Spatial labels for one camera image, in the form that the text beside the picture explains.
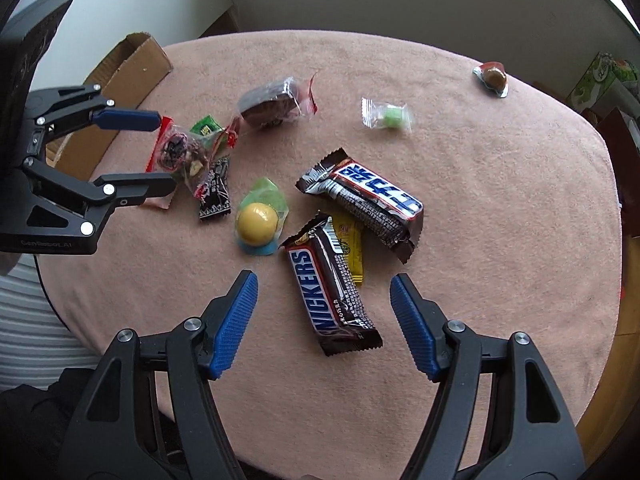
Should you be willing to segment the white gloved left hand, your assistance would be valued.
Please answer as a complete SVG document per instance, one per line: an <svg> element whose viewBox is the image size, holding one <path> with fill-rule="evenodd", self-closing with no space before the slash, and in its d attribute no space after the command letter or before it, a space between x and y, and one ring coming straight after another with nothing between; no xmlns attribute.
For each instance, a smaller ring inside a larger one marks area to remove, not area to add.
<svg viewBox="0 0 640 480"><path fill-rule="evenodd" d="M21 256L13 252L0 252L0 275L8 275L20 262Z"/></svg>

